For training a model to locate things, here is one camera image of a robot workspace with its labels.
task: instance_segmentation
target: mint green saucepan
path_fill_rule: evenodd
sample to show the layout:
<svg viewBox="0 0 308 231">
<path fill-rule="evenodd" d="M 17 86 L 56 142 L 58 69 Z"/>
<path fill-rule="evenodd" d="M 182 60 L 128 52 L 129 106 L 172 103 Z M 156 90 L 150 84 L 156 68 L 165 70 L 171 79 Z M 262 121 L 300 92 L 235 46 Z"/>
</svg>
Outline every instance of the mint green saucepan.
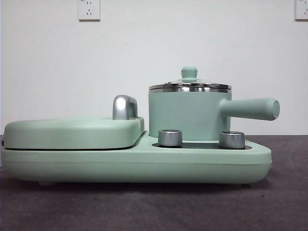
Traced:
<svg viewBox="0 0 308 231">
<path fill-rule="evenodd" d="M 214 141 L 230 130 L 230 117 L 275 120 L 280 106 L 272 98 L 231 100 L 231 86 L 204 82 L 197 68 L 182 68 L 182 79 L 149 88 L 150 136 L 181 130 L 186 141 Z"/>
</svg>

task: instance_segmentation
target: chrome handle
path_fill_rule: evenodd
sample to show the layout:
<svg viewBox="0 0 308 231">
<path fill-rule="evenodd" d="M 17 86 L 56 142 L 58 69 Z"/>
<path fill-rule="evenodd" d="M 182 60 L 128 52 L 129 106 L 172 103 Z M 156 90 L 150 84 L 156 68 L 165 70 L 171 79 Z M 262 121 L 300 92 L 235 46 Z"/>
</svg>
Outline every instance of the chrome handle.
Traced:
<svg viewBox="0 0 308 231">
<path fill-rule="evenodd" d="M 112 119 L 129 119 L 138 116 L 137 101 L 128 95 L 117 95 L 112 108 Z"/>
</svg>

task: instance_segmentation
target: silver knob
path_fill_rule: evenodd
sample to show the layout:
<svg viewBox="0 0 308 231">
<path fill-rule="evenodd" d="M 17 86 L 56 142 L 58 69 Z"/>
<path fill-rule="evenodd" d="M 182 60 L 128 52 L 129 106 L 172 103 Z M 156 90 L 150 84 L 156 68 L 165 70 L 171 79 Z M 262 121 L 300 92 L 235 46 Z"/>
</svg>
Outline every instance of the silver knob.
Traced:
<svg viewBox="0 0 308 231">
<path fill-rule="evenodd" d="M 223 148 L 245 148 L 245 134 L 239 131 L 223 131 L 219 136 L 219 145 Z"/>
<path fill-rule="evenodd" d="M 158 144 L 162 146 L 182 146 L 182 131 L 166 129 L 158 132 Z"/>
</svg>

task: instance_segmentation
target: appliance foot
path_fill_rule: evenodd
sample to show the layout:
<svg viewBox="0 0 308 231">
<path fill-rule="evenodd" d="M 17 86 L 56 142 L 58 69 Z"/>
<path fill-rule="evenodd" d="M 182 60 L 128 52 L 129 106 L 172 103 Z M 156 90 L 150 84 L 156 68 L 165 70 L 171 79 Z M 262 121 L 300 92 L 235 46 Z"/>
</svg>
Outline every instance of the appliance foot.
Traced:
<svg viewBox="0 0 308 231">
<path fill-rule="evenodd" d="M 39 186 L 43 186 L 43 187 L 53 186 L 56 183 L 57 182 L 52 182 L 52 181 L 39 181 L 38 182 Z"/>
</svg>

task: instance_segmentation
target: stainless steel rim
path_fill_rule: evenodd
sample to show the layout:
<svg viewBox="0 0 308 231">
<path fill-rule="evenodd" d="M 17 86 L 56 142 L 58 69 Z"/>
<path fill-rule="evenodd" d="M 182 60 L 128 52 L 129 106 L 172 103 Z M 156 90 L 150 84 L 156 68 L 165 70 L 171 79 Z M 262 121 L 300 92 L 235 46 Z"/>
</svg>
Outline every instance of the stainless steel rim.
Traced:
<svg viewBox="0 0 308 231">
<path fill-rule="evenodd" d="M 153 89 L 162 89 L 162 88 L 218 88 L 218 89 L 229 89 L 232 87 L 230 85 L 225 84 L 217 84 L 217 83 L 171 83 L 168 82 L 166 84 L 153 85 L 149 87 L 149 90 Z"/>
<path fill-rule="evenodd" d="M 224 88 L 208 88 L 208 87 L 180 87 L 180 88 L 160 88 L 160 89 L 150 89 L 150 93 L 158 92 L 221 92 L 221 93 L 231 93 L 230 89 Z"/>
</svg>

